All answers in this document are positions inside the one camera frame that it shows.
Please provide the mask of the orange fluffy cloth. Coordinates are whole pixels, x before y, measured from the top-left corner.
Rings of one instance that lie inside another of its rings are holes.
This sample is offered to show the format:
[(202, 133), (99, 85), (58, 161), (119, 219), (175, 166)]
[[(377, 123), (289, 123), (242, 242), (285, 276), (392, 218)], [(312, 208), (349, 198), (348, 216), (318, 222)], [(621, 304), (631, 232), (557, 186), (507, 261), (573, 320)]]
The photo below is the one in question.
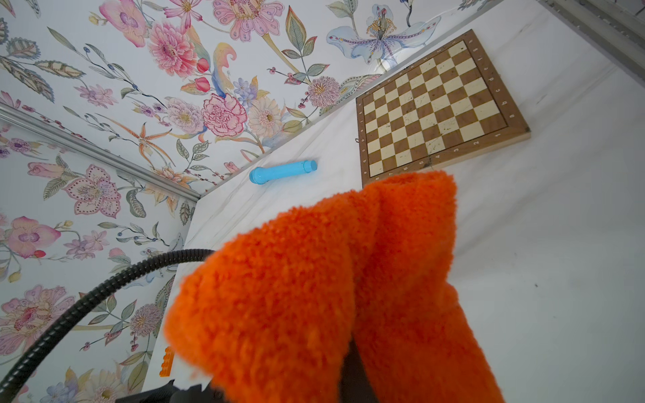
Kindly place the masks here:
[(293, 208), (181, 283), (164, 334), (234, 402), (336, 402), (356, 347), (381, 402), (500, 402), (448, 283), (457, 186), (412, 173)]

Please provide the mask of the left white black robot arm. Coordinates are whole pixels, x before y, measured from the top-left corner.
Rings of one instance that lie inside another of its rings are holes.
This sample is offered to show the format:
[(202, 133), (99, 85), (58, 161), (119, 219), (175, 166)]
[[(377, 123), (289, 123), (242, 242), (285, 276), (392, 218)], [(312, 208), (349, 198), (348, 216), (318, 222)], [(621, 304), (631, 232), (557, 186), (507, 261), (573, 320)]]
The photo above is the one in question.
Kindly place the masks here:
[(225, 403), (223, 391), (210, 386), (194, 385), (180, 389), (171, 380), (166, 385), (151, 391), (119, 398), (116, 403)]

